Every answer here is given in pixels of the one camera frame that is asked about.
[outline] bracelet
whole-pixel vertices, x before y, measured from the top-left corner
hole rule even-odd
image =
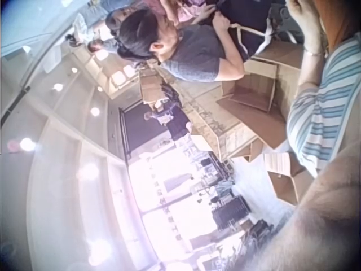
[[[310,55],[310,56],[322,56],[323,55],[323,53],[314,54],[314,53],[308,51],[305,47],[304,47],[304,51],[307,55]]]

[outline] box flap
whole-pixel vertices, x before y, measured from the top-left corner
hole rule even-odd
[[[304,170],[301,173],[294,176],[292,180],[293,180],[294,189],[296,191],[297,200],[298,202],[300,202],[303,196],[306,194],[309,187],[311,186],[314,178],[308,171]]]
[[[265,168],[269,172],[293,177],[304,170],[296,156],[290,152],[282,154],[264,154]]]

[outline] striped shirt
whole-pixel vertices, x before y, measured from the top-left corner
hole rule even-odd
[[[360,89],[361,37],[357,33],[327,59],[319,88],[299,93],[290,109],[289,143],[314,177],[339,152]]]

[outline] white floor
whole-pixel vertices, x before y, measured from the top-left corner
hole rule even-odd
[[[288,150],[285,142],[277,150],[265,148],[263,152],[283,152]],[[251,163],[244,158],[234,158],[235,194],[241,194],[247,201],[251,214],[249,218],[253,223],[263,219],[275,226],[281,218],[294,207],[279,200],[273,190],[271,180],[264,167],[263,155]]]

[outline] window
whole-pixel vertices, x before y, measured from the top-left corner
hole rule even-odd
[[[127,65],[123,68],[123,71],[125,75],[127,75],[128,78],[131,78],[135,75],[135,69],[131,67],[131,65]]]
[[[96,56],[96,58],[99,59],[99,61],[104,60],[105,58],[108,57],[108,55],[109,55],[108,51],[103,50],[103,49],[101,49],[101,50],[99,50],[98,52],[95,53],[95,56]]]
[[[120,86],[126,81],[125,75],[122,72],[114,73],[112,79],[117,86]]]

